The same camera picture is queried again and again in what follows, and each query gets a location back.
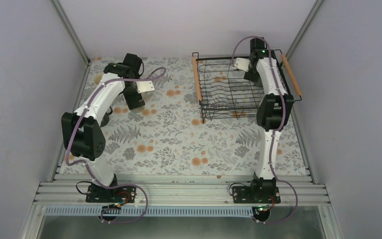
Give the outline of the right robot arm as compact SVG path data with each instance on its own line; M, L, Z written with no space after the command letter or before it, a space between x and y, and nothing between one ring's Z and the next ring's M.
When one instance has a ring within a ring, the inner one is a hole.
M279 139L294 102L280 77L278 63L269 44L262 37L251 37L244 79L264 90L256 114L257 125L263 129L259 162L254 173L256 182L277 180L275 162Z

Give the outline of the floral pastel mug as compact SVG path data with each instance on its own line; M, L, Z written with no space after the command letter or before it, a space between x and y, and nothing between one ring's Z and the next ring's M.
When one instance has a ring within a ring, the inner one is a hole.
M153 97L153 93L142 93L142 100L139 101L139 107L134 108L132 110L135 114L140 114L144 110L148 109L151 104L151 98Z

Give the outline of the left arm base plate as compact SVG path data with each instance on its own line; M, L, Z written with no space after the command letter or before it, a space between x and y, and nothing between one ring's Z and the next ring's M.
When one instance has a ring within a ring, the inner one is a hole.
M105 189L96 185L88 188L86 199L87 203L134 203L136 187L125 186L116 189Z

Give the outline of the dark grey mug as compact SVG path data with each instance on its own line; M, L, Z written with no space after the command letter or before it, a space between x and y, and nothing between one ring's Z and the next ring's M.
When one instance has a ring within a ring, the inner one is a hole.
M109 123L109 117L112 113L113 113L113 108L112 108L112 106L110 106L109 109L107 110L107 112L104 114L102 120L101 120L100 127L104 127Z

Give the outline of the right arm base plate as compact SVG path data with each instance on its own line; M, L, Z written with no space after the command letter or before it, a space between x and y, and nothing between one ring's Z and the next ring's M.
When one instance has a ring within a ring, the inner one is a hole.
M278 187L271 183L263 186L233 183L228 190L234 204L280 204L282 202Z

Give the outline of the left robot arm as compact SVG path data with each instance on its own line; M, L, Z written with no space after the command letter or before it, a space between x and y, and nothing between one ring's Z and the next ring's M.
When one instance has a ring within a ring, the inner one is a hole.
M105 148L101 127L107 124L107 111L118 95L124 96L129 110L145 105L135 82L141 77L143 67L142 59L131 53L127 53L122 62L108 63L86 101L61 117L66 165L84 164L92 182L100 186L98 194L107 202L117 198L119 189L114 185L115 174L108 164L98 161Z

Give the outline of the cream ribbed mug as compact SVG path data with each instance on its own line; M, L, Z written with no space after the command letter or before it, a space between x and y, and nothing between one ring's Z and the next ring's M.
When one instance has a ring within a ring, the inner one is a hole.
M94 76L94 83L98 85L102 79L103 72L99 72Z

